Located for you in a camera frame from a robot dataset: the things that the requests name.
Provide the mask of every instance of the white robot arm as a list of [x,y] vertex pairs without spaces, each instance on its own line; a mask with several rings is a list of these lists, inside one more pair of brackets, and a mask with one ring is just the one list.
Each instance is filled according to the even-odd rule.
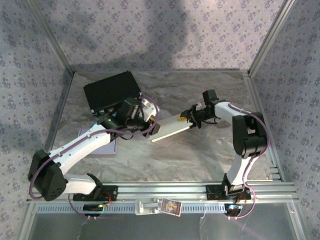
[[250,115],[248,115],[237,111],[230,102],[219,100],[213,89],[203,93],[203,100],[202,103],[193,105],[182,114],[159,121],[155,128],[159,131],[153,132],[150,138],[156,142],[190,128],[201,128],[202,122],[208,119],[227,121],[232,125],[233,147],[236,155],[229,171],[224,175],[223,191],[226,195],[243,192],[244,181],[247,180],[252,167],[252,164],[249,164],[250,161],[256,161],[267,147],[266,131],[256,120],[258,118],[263,123],[263,116],[260,112],[249,112]]
[[34,186],[46,201],[52,201],[61,194],[91,195],[92,199],[101,194],[102,183],[92,174],[68,174],[70,168],[94,150],[124,135],[125,131],[141,131],[147,134],[153,129],[152,116],[156,116],[157,106],[147,99],[141,102],[127,99],[117,111],[116,116],[108,116],[95,124],[86,133],[52,150],[49,154],[43,150],[33,156],[28,179],[31,182],[29,193]]

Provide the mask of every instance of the black box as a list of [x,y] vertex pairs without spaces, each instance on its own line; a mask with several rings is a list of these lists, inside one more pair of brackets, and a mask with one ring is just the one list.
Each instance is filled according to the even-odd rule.
[[129,97],[141,97],[141,90],[129,71],[85,85],[83,90],[94,116],[115,112]]

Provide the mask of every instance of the metal frame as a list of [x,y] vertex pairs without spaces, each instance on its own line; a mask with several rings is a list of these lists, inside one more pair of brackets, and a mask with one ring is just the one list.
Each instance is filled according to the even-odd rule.
[[[207,201],[206,185],[220,184],[219,182],[122,182],[117,183],[118,196],[117,201],[111,203],[106,208],[105,213],[123,214],[133,213],[134,201],[144,198],[172,198],[183,201],[185,206],[182,213],[223,213],[224,209],[220,204],[231,204],[230,200]],[[299,201],[295,186],[292,182],[273,182],[273,181],[251,181],[249,184],[253,187],[257,196],[257,204],[263,203],[288,203],[293,204]],[[105,183],[104,185],[114,185],[114,183]],[[75,203],[77,210],[81,210],[84,202]],[[26,239],[30,235],[35,214],[49,213],[73,213],[67,203],[67,196],[63,195],[57,200],[48,203],[44,200],[28,200],[26,213],[23,217],[22,226],[18,234],[18,240]],[[299,218],[294,218],[299,226]],[[296,233],[297,236],[303,236],[303,231]]]
[[272,44],[274,43],[278,33],[280,32],[282,26],[284,25],[287,16],[293,7],[296,0],[285,0],[281,5],[279,12],[277,13],[268,33],[266,34],[251,66],[249,67],[249,76],[254,77],[260,65],[264,61],[268,51],[270,50]]
[[[247,71],[242,71],[242,75],[243,75],[244,84],[246,86],[246,89],[249,92],[250,101],[253,104],[253,107],[255,108],[256,111],[259,111],[262,113],[264,121],[265,121],[265,125],[266,125],[268,131],[271,132],[265,110],[262,107],[261,100],[257,94],[258,90],[257,90],[255,83],[252,81],[252,78],[249,76]],[[275,141],[274,141],[274,138],[272,135],[271,135],[270,143],[271,143],[271,145],[270,145],[270,148],[267,152],[267,155],[269,157],[267,157],[267,160],[268,160],[270,171],[272,174],[272,179],[274,179],[274,181],[277,181],[277,180],[278,181],[285,181],[285,173],[281,167],[279,155],[276,150]]]
[[74,74],[74,71],[72,70],[72,67],[68,62],[68,59],[64,54],[64,51],[60,47],[59,42],[54,32],[51,30],[48,24],[48,21],[44,16],[44,14],[42,13],[42,10],[40,9],[37,1],[36,0],[24,0],[24,1],[28,6],[28,8],[30,9],[31,14],[34,17],[34,20],[39,26],[41,32],[45,36],[49,45],[51,46],[53,53],[56,55],[56,57],[58,58],[59,62],[64,67],[64,69],[67,71],[68,76],[72,77]]

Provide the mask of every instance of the trading card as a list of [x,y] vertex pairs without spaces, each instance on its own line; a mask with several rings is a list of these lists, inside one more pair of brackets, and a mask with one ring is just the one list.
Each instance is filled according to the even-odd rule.
[[170,199],[162,199],[160,212],[164,214],[170,214],[177,217],[180,217],[182,211],[182,202],[170,200]]

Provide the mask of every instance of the patterned wall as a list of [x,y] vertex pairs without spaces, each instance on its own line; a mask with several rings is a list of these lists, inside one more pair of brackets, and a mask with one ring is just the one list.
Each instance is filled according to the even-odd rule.
[[320,2],[297,0],[254,76],[282,167],[320,239]]
[[11,240],[31,156],[45,145],[66,79],[24,1],[2,0],[0,7],[0,240]]
[[75,71],[248,69],[283,0],[38,0]]

